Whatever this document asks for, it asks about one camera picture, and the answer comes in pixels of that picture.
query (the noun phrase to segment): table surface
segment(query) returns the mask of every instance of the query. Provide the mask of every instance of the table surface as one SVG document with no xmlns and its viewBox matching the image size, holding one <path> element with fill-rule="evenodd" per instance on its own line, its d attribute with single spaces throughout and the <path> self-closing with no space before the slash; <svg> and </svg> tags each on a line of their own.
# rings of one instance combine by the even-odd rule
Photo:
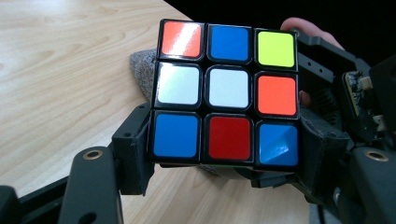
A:
<svg viewBox="0 0 396 224">
<path fill-rule="evenodd" d="M 0 185 L 21 197 L 110 143 L 147 101 L 129 57 L 156 48 L 163 18 L 189 19 L 160 0 L 0 1 Z M 293 186 L 253 189 L 196 167 L 156 166 L 145 197 L 121 198 L 125 223 L 308 223 Z"/>
</svg>

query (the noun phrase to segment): yellow sticker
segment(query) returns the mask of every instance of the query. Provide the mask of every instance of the yellow sticker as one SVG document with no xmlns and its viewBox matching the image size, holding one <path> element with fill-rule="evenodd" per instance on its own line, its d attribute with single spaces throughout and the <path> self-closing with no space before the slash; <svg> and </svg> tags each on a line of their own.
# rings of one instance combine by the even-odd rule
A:
<svg viewBox="0 0 396 224">
<path fill-rule="evenodd" d="M 262 65 L 293 67 L 295 64 L 293 35 L 259 32 L 258 57 Z"/>
</svg>

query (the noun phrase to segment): finger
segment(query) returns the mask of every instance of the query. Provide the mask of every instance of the finger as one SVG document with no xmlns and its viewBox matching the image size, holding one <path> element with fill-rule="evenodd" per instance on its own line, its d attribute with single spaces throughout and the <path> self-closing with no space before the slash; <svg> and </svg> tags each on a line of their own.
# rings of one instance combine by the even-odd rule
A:
<svg viewBox="0 0 396 224">
<path fill-rule="evenodd" d="M 281 30 L 290 30 L 291 28 L 297 28 L 298 30 L 304 32 L 307 35 L 311 36 L 319 36 L 326 40 L 327 42 L 335 45 L 339 49 L 344 49 L 338 41 L 329 34 L 328 32 L 322 31 L 320 28 L 318 28 L 314 23 L 310 21 L 306 21 L 301 18 L 288 18 L 282 22 L 282 25 L 280 26 Z"/>
</svg>

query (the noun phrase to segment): blue sticker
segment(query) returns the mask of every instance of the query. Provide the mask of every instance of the blue sticker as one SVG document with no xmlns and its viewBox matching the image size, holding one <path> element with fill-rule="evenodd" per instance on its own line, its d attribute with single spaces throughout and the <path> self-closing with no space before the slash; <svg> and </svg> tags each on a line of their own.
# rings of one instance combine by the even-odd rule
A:
<svg viewBox="0 0 396 224">
<path fill-rule="evenodd" d="M 249 58 L 248 30 L 242 27 L 213 26 L 210 55 L 218 60 L 246 61 Z"/>
<path fill-rule="evenodd" d="M 295 166 L 298 163 L 297 129 L 291 125 L 263 124 L 259 133 L 260 164 Z"/>
<path fill-rule="evenodd" d="M 195 116 L 160 114 L 154 134 L 156 156 L 192 158 L 197 154 L 198 118 Z"/>
</svg>

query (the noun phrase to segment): rubik's cube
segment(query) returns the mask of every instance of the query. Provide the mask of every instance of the rubik's cube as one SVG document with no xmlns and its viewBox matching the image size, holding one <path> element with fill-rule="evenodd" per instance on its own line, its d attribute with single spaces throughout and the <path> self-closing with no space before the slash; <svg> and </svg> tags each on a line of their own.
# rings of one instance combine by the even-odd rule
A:
<svg viewBox="0 0 396 224">
<path fill-rule="evenodd" d="M 293 32 L 162 20 L 151 161 L 293 170 L 299 161 L 296 43 Z"/>
</svg>

